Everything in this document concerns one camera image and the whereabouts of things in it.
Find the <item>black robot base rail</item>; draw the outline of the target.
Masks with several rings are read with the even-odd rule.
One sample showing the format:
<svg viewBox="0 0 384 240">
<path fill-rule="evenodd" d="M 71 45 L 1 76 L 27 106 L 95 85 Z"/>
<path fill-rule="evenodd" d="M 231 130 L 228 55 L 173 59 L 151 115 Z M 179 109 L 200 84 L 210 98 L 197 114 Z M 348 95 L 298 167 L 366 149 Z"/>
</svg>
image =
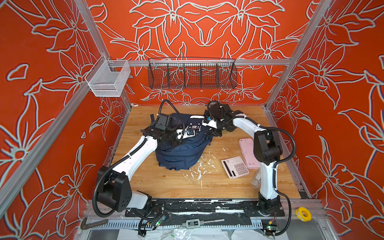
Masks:
<svg viewBox="0 0 384 240">
<path fill-rule="evenodd" d="M 164 208 L 165 213 L 213 214 L 239 213 L 247 217 L 263 217 L 257 199 L 152 199 L 152 206 Z"/>
</svg>

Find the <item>navy blue student backpack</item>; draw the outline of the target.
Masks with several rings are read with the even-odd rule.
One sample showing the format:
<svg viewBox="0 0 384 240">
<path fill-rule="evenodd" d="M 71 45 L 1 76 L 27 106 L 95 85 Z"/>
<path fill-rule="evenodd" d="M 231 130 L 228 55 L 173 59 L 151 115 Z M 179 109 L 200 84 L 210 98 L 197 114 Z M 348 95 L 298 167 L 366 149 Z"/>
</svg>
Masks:
<svg viewBox="0 0 384 240">
<path fill-rule="evenodd" d="M 168 170 L 189 170 L 213 140 L 204 116 L 171 114 L 169 135 L 158 142 L 155 150 L 160 167 Z"/>
</svg>

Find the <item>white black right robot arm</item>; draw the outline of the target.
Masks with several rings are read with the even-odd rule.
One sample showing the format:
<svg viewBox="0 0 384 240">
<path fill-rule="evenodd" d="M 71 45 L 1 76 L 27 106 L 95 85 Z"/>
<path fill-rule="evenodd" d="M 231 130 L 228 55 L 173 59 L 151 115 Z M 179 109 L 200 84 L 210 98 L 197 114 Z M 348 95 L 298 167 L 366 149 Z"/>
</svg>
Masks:
<svg viewBox="0 0 384 240">
<path fill-rule="evenodd" d="M 277 127 L 262 126 L 246 116 L 241 111 L 233 111 L 229 105 L 218 101 L 207 104 L 207 111 L 203 120 L 209 125 L 209 130 L 221 134 L 223 130 L 232 132 L 239 128 L 253 138 L 253 154 L 260 163 L 261 187 L 259 190 L 258 211 L 268 216 L 281 205 L 280 196 L 283 195 L 277 187 L 278 165 L 292 159 L 297 151 L 297 144 L 293 136 Z M 285 134 L 292 144 L 291 153 L 281 159 L 283 146 L 280 133 Z"/>
</svg>

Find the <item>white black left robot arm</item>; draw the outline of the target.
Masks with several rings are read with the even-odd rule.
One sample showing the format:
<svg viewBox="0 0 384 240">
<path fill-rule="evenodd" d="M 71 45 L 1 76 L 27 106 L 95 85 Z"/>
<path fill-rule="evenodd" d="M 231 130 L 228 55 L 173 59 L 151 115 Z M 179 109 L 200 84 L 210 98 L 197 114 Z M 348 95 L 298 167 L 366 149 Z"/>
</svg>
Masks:
<svg viewBox="0 0 384 240">
<path fill-rule="evenodd" d="M 134 173 L 160 143 L 176 141 L 180 144 L 188 137 L 186 130 L 163 131 L 147 127 L 141 132 L 138 143 L 124 157 L 110 167 L 102 167 L 98 171 L 92 207 L 95 214 L 101 218 L 126 209 L 147 209 L 150 205 L 149 195 L 135 192 L 131 188 L 130 181 Z"/>
</svg>

